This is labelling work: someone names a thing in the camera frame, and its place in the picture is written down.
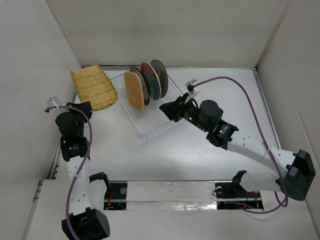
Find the teal and red floral plate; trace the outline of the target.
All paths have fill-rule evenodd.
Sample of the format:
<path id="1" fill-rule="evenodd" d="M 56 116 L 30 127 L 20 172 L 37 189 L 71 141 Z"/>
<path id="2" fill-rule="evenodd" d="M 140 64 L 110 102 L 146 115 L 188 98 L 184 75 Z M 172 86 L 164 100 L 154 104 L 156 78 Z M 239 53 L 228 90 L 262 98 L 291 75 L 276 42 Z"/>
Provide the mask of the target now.
<path id="1" fill-rule="evenodd" d="M 161 84 L 160 79 L 155 71 L 155 69 L 151 66 L 148 62 L 142 62 L 140 65 L 140 71 L 141 73 L 146 77 L 150 91 L 151 96 L 153 100 L 159 100 L 161 98 Z"/>

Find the brown-rimmed cream plate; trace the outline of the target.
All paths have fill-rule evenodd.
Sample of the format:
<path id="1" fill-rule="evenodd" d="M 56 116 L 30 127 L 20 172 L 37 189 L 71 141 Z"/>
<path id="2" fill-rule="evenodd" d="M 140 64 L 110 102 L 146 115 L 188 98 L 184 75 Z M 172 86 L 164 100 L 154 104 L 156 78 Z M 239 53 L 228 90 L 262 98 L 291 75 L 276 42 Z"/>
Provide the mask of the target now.
<path id="1" fill-rule="evenodd" d="M 130 71 L 138 75 L 142 86 L 144 104 L 146 106 L 149 105 L 151 100 L 151 88 L 146 76 L 136 66 L 131 66 Z"/>

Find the orange bamboo tray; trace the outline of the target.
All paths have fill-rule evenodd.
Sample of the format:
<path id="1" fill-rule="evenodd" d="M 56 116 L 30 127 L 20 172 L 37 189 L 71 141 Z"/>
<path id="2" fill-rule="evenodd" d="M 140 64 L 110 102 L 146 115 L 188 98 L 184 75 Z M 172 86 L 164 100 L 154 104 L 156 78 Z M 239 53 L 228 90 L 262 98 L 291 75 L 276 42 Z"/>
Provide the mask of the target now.
<path id="1" fill-rule="evenodd" d="M 145 104 L 140 78 L 136 73 L 126 71 L 124 73 L 124 84 L 129 104 L 133 108 L 142 111 Z"/>

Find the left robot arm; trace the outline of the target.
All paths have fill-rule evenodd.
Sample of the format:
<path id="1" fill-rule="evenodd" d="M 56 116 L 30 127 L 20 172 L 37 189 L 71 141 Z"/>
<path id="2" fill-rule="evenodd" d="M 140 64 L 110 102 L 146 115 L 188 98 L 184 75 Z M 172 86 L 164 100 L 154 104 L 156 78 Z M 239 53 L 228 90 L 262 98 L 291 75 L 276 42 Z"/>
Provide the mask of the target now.
<path id="1" fill-rule="evenodd" d="M 68 102 L 65 108 L 68 110 L 55 119 L 70 180 L 61 227 L 70 240 L 104 240 L 111 235 L 108 218 L 103 213 L 104 200 L 113 191 L 104 172 L 91 171 L 92 139 L 84 136 L 84 129 L 93 110 L 88 101 Z"/>

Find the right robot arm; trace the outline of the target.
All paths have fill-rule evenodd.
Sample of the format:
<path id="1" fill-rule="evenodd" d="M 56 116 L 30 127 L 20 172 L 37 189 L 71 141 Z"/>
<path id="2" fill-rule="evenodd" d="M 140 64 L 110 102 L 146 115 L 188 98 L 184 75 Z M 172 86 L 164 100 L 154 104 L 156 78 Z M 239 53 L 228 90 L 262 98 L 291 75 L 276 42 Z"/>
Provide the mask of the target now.
<path id="1" fill-rule="evenodd" d="M 304 201 L 316 176 L 311 155 L 266 146 L 222 119 L 223 110 L 213 100 L 200 105 L 186 93 L 175 101 L 162 104 L 159 109 L 173 122 L 185 119 L 207 134 L 215 147 L 243 155 L 271 169 L 271 172 L 239 170 L 232 179 L 231 191 L 237 197 L 247 192 L 282 192 L 288 198 Z"/>

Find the green-rimmed bamboo tray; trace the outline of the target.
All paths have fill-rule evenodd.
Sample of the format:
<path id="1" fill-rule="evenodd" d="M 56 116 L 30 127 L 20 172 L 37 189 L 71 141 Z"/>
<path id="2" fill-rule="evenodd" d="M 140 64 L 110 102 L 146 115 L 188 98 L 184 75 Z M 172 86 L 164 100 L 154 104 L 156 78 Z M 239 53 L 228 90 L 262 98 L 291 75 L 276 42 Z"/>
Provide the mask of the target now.
<path id="1" fill-rule="evenodd" d="M 116 87 L 99 65 L 72 70 L 70 76 L 78 99 L 81 103 L 90 102 L 94 112 L 105 110 L 118 101 Z"/>

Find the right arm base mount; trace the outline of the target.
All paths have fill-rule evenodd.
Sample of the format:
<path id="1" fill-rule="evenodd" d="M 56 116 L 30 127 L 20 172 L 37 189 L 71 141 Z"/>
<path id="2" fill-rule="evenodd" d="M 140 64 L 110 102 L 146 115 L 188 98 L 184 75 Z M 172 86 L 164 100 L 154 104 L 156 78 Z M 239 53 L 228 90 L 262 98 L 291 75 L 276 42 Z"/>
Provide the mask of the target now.
<path id="1" fill-rule="evenodd" d="M 218 210 L 264 209 L 260 192 L 248 192 L 232 182 L 216 182 L 212 195 L 216 197 Z"/>

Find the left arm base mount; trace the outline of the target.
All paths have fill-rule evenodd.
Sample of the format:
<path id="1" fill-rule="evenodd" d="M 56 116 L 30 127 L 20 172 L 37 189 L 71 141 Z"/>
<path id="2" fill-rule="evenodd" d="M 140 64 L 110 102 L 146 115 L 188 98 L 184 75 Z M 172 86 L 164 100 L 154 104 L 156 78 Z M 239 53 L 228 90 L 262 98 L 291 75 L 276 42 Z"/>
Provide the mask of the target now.
<path id="1" fill-rule="evenodd" d="M 127 209 L 127 181 L 111 181 L 110 189 L 102 180 L 91 183 L 93 206 L 99 210 L 124 211 Z"/>

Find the grey reindeer plate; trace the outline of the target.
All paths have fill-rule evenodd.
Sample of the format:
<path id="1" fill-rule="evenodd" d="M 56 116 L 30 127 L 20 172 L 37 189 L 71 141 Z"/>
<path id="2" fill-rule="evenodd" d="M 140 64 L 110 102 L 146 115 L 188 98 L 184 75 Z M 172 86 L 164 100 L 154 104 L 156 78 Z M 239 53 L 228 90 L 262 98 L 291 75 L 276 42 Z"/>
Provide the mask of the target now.
<path id="1" fill-rule="evenodd" d="M 150 62 L 150 65 L 153 67 L 156 74 L 158 75 L 158 78 L 160 81 L 160 87 L 161 87 L 160 98 L 162 99 L 166 96 L 166 94 L 168 92 L 168 88 L 169 88 L 169 79 L 168 79 L 167 70 L 166 70 L 164 64 L 158 59 L 153 59 Z"/>

